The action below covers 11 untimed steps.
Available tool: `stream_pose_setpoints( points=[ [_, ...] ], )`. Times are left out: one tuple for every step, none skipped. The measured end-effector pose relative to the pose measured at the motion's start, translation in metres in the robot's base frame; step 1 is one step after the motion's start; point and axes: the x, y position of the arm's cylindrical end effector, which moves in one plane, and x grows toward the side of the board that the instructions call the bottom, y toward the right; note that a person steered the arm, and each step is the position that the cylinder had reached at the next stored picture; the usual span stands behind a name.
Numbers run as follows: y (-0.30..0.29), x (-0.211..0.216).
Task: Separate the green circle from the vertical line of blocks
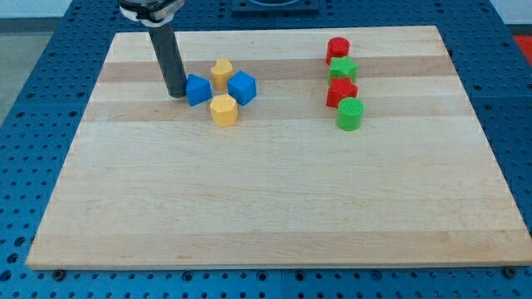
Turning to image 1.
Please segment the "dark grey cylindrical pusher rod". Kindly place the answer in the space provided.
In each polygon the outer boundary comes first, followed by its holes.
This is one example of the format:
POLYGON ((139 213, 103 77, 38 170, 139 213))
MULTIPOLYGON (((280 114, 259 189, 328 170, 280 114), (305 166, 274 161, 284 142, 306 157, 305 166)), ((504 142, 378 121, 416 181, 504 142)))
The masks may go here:
POLYGON ((187 76, 172 23, 150 27, 148 33, 168 94, 174 98, 185 96, 187 76))

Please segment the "silver white tool flange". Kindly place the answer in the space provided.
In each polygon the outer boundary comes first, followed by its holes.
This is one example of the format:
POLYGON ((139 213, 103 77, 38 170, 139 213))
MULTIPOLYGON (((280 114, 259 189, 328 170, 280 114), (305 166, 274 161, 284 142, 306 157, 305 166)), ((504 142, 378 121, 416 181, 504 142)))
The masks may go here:
POLYGON ((185 0, 118 0, 121 14, 146 27, 162 27, 171 22, 185 0))

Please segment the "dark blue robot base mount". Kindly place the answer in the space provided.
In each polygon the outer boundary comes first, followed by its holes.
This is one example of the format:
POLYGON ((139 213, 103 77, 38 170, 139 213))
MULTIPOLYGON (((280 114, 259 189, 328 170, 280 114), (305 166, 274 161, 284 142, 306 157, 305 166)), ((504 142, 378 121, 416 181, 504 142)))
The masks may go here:
POLYGON ((233 15, 250 13, 318 12, 320 0, 231 0, 233 15))

